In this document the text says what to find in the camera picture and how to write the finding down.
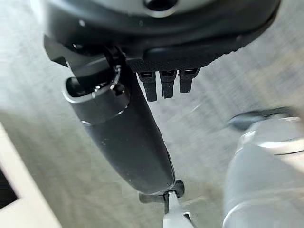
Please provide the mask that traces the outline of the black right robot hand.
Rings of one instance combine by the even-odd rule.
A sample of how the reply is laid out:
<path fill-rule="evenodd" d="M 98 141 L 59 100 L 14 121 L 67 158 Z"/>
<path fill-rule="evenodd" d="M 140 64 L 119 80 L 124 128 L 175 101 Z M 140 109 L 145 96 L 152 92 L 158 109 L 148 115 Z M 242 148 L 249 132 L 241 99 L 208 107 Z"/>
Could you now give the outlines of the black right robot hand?
<path fill-rule="evenodd" d="M 44 47 L 70 69 L 63 94 L 104 157 L 137 191 L 175 184 L 148 102 L 175 79 L 191 91 L 201 68 L 264 33 L 278 0 L 43 0 Z"/>

